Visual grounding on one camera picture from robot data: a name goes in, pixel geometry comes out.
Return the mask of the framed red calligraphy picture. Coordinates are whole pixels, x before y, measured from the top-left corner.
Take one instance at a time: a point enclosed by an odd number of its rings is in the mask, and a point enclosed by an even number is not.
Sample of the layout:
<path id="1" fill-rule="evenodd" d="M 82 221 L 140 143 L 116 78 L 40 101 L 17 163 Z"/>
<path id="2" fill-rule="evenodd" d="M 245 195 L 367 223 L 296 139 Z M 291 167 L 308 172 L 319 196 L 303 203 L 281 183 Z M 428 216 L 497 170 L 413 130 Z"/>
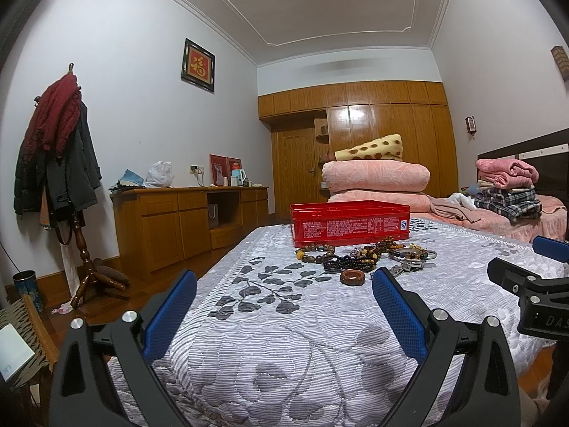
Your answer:
<path id="1" fill-rule="evenodd" d="M 180 78 L 196 87 L 215 91 L 215 55 L 200 45 L 185 39 Z"/>

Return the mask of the pink folded quilt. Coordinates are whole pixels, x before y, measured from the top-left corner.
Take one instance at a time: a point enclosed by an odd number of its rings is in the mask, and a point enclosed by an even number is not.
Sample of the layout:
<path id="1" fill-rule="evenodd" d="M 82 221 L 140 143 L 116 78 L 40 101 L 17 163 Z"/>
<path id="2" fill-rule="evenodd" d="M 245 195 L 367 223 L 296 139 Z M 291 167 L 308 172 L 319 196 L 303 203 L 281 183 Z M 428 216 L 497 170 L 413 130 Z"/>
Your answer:
<path id="1" fill-rule="evenodd" d="M 329 197 L 329 202 L 381 201 L 410 207 L 411 213 L 429 213 L 430 198 L 423 193 L 393 193 L 368 190 L 349 190 Z"/>
<path id="2" fill-rule="evenodd" d="M 333 161 L 322 168 L 322 178 L 332 193 L 349 190 L 420 193 L 431 173 L 420 164 L 394 160 Z"/>

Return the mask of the wall thermostat panel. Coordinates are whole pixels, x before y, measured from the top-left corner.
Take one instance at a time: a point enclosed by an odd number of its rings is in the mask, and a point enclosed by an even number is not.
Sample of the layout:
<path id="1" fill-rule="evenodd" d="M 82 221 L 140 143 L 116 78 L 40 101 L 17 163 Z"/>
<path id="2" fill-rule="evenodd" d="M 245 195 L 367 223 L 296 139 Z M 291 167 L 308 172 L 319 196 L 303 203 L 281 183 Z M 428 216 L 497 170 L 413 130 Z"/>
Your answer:
<path id="1" fill-rule="evenodd" d="M 465 118 L 465 124 L 467 127 L 467 132 L 470 135 L 474 135 L 477 133 L 477 123 L 475 122 L 474 116 L 469 116 Z"/>

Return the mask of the light blue kettle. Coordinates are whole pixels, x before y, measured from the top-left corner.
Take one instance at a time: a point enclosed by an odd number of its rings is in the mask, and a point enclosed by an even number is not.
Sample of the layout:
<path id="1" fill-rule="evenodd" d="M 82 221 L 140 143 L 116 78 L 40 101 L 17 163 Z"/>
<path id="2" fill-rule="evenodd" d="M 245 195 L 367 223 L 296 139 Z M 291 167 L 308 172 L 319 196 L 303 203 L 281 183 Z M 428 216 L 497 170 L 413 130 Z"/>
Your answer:
<path id="1" fill-rule="evenodd" d="M 241 165 L 237 162 L 233 162 L 230 169 L 232 170 L 232 172 L 230 173 L 230 184 L 232 184 L 235 187 L 243 187 L 247 175 L 245 171 L 241 168 Z"/>

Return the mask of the wooden wardrobe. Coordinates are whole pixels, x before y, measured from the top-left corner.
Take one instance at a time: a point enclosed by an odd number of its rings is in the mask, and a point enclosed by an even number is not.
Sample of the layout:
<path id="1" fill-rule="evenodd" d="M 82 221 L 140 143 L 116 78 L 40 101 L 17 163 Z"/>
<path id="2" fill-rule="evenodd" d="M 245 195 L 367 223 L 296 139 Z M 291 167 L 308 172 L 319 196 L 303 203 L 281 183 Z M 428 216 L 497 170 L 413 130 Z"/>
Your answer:
<path id="1" fill-rule="evenodd" d="M 290 204 L 325 201 L 321 167 L 327 154 L 397 133 L 403 159 L 427 167 L 428 195 L 459 188 L 457 153 L 445 87 L 429 81 L 360 81 L 279 91 L 259 98 L 271 131 L 275 216 Z"/>

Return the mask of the lower pink folded quilt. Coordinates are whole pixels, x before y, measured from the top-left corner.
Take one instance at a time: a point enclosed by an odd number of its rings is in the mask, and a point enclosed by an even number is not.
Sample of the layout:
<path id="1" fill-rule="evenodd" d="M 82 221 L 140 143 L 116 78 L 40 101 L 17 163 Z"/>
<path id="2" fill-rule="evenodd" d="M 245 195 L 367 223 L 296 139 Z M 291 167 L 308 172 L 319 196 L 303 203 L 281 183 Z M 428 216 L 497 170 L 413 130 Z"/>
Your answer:
<path id="1" fill-rule="evenodd" d="M 410 207 L 411 213 L 429 213 L 430 198 L 423 193 L 393 193 L 368 190 L 349 190 L 329 197 L 329 202 L 381 201 Z"/>

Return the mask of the wooden sideboard cabinet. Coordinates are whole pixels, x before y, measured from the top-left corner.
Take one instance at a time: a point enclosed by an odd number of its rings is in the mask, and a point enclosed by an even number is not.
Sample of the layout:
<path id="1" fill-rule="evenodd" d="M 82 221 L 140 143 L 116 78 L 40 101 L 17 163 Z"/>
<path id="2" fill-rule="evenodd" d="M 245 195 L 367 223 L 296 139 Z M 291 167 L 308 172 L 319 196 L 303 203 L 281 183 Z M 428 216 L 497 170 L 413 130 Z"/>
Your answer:
<path id="1" fill-rule="evenodd" d="M 122 271 L 144 281 L 233 247 L 269 221 L 265 186 L 135 189 L 111 200 Z"/>

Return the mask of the white plastic bag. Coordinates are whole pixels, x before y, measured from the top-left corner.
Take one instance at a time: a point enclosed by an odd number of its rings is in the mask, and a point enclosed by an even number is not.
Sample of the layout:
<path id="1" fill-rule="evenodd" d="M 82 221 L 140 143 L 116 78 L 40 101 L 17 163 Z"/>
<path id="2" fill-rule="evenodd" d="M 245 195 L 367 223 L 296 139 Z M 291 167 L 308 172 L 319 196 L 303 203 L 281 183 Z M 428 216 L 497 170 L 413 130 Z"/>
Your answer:
<path id="1" fill-rule="evenodd" d="M 172 163 L 170 161 L 157 161 L 149 167 L 145 177 L 145 188 L 168 188 L 174 181 Z"/>

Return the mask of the yellow spotted pillow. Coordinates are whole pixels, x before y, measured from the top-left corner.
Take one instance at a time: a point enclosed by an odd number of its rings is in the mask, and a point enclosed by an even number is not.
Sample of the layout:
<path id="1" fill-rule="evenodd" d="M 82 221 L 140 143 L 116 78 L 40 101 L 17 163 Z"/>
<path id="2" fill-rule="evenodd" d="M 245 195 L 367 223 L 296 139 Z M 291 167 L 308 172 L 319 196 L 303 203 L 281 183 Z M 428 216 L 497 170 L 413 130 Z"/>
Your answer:
<path id="1" fill-rule="evenodd" d="M 399 134 L 390 134 L 370 142 L 357 144 L 355 147 L 342 149 L 334 153 L 336 161 L 350 160 L 395 160 L 403 157 L 402 138 Z"/>

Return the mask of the red picture frames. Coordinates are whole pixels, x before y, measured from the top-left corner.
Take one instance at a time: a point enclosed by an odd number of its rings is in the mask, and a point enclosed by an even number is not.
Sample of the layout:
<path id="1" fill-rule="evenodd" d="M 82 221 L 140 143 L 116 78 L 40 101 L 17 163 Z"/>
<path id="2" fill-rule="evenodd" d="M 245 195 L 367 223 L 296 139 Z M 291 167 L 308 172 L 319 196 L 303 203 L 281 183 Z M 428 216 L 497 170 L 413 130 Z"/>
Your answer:
<path id="1" fill-rule="evenodd" d="M 239 158 L 217 154 L 209 155 L 211 183 L 215 186 L 233 186 L 232 171 L 242 169 Z"/>

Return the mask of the dark wooden headboard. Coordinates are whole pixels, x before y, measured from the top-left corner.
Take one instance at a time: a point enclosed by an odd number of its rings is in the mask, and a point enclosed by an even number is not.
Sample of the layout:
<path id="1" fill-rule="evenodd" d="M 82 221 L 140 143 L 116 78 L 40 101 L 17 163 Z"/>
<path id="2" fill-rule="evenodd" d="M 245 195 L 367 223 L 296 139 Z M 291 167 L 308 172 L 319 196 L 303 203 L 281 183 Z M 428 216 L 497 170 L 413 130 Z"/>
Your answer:
<path id="1" fill-rule="evenodd" d="M 568 205 L 568 144 L 567 128 L 531 140 L 484 152 L 477 158 L 516 158 L 534 166 L 539 180 L 538 195 L 556 197 Z"/>

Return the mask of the plaid folded clothes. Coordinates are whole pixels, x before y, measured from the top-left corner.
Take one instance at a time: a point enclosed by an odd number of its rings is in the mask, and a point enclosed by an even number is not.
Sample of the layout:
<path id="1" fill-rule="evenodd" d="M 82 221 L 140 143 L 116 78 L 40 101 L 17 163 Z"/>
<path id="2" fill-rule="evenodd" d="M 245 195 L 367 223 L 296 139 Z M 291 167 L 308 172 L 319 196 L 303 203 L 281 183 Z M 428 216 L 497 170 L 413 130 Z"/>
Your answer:
<path id="1" fill-rule="evenodd" d="M 541 201 L 536 197 L 533 188 L 481 188 L 474 197 L 474 204 L 477 208 L 507 218 L 512 224 L 520 220 L 539 219 L 542 213 Z"/>

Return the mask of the pink bed sheet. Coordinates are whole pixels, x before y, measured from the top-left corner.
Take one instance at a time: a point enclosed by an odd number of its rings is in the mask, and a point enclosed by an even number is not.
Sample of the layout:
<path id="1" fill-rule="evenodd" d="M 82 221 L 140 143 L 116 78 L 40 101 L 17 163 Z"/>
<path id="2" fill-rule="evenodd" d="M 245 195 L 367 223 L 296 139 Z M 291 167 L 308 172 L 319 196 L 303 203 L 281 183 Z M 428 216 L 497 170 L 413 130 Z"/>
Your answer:
<path id="1" fill-rule="evenodd" d="M 567 234 L 567 208 L 556 197 L 536 196 L 542 204 L 542 212 L 539 219 L 523 219 L 516 223 L 499 214 L 478 209 L 480 220 L 472 224 L 469 221 L 459 221 L 440 217 L 434 213 L 412 213 L 412 218 L 437 221 L 453 224 L 470 230 L 484 231 L 498 236 L 516 239 L 531 243 L 536 236 L 544 236 L 558 241 L 564 241 Z"/>

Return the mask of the wicker chair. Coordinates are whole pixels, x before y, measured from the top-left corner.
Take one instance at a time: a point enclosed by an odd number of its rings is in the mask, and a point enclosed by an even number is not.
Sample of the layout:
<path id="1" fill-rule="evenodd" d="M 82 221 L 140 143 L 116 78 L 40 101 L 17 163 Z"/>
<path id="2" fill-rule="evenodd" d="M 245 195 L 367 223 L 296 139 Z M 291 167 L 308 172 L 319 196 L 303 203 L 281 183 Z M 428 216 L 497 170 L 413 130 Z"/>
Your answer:
<path id="1" fill-rule="evenodd" d="M 47 426 L 56 348 L 30 296 L 24 295 L 1 310 L 1 327 L 16 332 L 15 343 L 4 343 L 6 352 L 17 354 L 15 371 L 1 371 L 1 409 L 6 426 Z"/>

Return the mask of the upper pink folded quilt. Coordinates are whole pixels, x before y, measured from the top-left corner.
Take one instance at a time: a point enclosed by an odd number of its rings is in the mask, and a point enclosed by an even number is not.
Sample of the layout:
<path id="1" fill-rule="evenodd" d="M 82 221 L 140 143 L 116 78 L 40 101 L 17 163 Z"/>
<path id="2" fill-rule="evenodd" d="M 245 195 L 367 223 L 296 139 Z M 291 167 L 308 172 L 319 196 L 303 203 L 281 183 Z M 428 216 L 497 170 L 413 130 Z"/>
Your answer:
<path id="1" fill-rule="evenodd" d="M 322 178 L 332 193 L 349 190 L 420 193 L 431 173 L 420 164 L 394 160 L 333 161 L 322 168 Z"/>

